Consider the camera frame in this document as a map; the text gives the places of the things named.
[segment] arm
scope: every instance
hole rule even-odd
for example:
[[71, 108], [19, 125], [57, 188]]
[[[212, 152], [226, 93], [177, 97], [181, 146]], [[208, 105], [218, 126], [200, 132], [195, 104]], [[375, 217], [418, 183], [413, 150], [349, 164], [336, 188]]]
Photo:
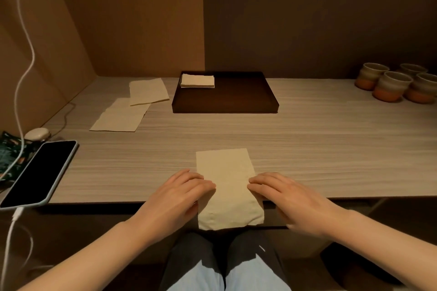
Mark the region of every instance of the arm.
[[437, 290], [437, 246], [341, 208], [279, 173], [259, 174], [247, 187], [273, 201], [288, 228], [343, 244], [407, 286]]
[[25, 285], [20, 291], [102, 290], [151, 244], [181, 228], [198, 211], [197, 200], [216, 185], [182, 170], [170, 177], [125, 222]]

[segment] hand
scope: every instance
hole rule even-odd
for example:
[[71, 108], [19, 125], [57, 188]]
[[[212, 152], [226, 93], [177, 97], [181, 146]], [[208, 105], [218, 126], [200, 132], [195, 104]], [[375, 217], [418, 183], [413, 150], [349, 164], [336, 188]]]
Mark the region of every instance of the hand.
[[247, 188], [273, 201], [287, 227], [301, 233], [331, 238], [349, 216], [347, 209], [279, 173], [249, 178]]
[[127, 222], [145, 235], [147, 245], [159, 242], [191, 220], [197, 200], [216, 188], [198, 173], [183, 169], [170, 177]]

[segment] phone screen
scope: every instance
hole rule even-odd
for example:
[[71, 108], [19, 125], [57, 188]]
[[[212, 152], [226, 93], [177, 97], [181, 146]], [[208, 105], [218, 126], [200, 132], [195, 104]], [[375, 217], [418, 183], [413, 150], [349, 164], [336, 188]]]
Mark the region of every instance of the phone screen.
[[69, 156], [75, 150], [75, 140], [42, 144], [35, 156], [17, 178], [0, 208], [37, 204], [47, 198]]

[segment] forearm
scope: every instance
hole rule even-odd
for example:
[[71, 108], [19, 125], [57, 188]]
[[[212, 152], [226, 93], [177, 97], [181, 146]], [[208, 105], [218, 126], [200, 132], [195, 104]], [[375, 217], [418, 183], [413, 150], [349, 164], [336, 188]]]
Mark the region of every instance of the forearm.
[[360, 213], [333, 228], [332, 238], [396, 276], [407, 286], [437, 290], [437, 246]]
[[147, 246], [134, 226], [122, 222], [20, 291], [102, 290]]

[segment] leg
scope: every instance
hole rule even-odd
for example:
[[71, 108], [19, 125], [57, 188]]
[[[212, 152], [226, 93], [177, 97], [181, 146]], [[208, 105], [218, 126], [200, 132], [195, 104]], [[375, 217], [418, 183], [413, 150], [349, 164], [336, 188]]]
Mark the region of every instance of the leg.
[[196, 233], [183, 235], [170, 252], [159, 291], [224, 291], [212, 244]]
[[261, 231], [246, 231], [231, 243], [226, 290], [290, 291], [281, 261]]

